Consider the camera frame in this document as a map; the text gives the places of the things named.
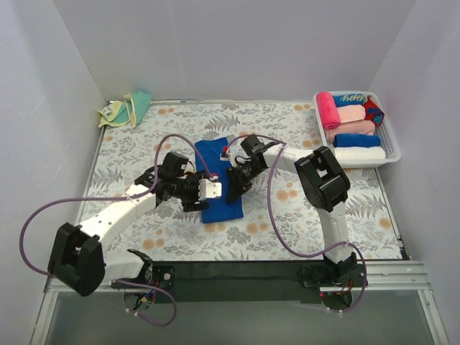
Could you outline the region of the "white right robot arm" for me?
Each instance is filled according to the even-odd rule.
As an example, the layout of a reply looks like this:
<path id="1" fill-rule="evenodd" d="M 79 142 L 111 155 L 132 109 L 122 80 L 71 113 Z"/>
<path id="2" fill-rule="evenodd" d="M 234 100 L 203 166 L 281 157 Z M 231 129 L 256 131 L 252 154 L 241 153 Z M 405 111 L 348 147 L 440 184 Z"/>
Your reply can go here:
<path id="1" fill-rule="evenodd" d="M 350 182 L 333 150 L 321 146 L 315 150 L 288 148 L 285 142 L 270 138 L 261 142 L 262 135 L 246 134 L 241 137 L 241 148 L 247 155 L 245 162 L 231 156 L 229 148 L 222 152 L 231 161 L 226 170 L 229 179 L 227 202 L 235 201 L 247 193 L 252 181 L 264 171 L 267 181 L 267 207 L 272 228 L 281 245 L 291 254 L 303 259 L 322 256 L 325 267 L 324 281 L 332 285 L 344 284 L 351 279 L 357 265 L 357 249 L 349 242 L 345 208 Z M 323 232 L 324 249 L 314 254 L 301 254 L 290 248 L 281 236 L 272 212 L 272 176 L 281 169 L 298 176 L 307 201 L 319 215 Z"/>

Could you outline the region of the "green yellow cloth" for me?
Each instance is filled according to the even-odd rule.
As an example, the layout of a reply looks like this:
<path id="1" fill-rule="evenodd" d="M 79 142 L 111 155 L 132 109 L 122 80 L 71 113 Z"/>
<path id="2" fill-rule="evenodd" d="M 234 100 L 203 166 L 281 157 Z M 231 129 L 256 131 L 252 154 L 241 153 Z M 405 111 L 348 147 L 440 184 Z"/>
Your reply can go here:
<path id="1" fill-rule="evenodd" d="M 148 93 L 136 91 L 124 96 L 123 101 L 114 101 L 98 111 L 98 127 L 122 127 L 131 124 L 139 125 L 152 102 Z"/>

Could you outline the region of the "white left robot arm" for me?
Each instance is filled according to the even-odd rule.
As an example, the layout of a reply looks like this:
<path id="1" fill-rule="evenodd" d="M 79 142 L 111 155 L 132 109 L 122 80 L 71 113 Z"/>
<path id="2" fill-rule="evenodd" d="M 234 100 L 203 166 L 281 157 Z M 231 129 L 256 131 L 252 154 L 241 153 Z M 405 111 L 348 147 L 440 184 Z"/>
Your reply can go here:
<path id="1" fill-rule="evenodd" d="M 136 249 L 122 255 L 109 253 L 109 245 L 170 198 L 180 200 L 185 212 L 193 212 L 207 209 L 210 199 L 221 197 L 217 176 L 204 170 L 187 174 L 187 164 L 188 158 L 169 152 L 161 165 L 145 170 L 134 181 L 121 201 L 77 225 L 63 224 L 57 230 L 47 271 L 83 297 L 103 282 L 148 286 L 154 278 L 153 261 Z"/>

